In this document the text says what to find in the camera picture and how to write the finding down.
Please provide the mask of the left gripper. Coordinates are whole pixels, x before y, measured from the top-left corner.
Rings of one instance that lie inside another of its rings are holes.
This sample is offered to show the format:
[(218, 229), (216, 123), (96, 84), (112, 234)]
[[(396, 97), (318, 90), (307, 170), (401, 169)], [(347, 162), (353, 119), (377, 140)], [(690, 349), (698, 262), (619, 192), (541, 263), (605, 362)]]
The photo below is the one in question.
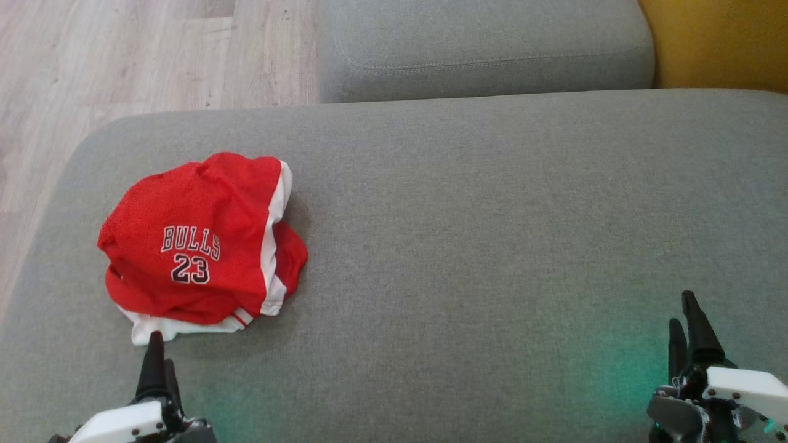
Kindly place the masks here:
[(54, 434), (50, 442), (217, 442), (214, 427), (203, 418), (187, 418), (181, 404), (172, 359), (165, 359), (163, 335), (149, 336), (135, 390), (135, 400), (166, 396), (104, 410), (76, 428), (71, 436)]

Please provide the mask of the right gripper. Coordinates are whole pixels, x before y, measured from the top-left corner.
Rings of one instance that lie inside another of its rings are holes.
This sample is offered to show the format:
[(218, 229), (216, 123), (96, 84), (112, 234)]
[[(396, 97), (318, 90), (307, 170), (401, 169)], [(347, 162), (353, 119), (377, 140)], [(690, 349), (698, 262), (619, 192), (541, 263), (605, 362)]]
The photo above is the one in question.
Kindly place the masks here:
[[(655, 389), (646, 413), (650, 442), (786, 441), (786, 384), (765, 371), (722, 367), (717, 334), (694, 292), (681, 294), (686, 334), (668, 322), (668, 382)], [(709, 365), (686, 370), (690, 362)]]

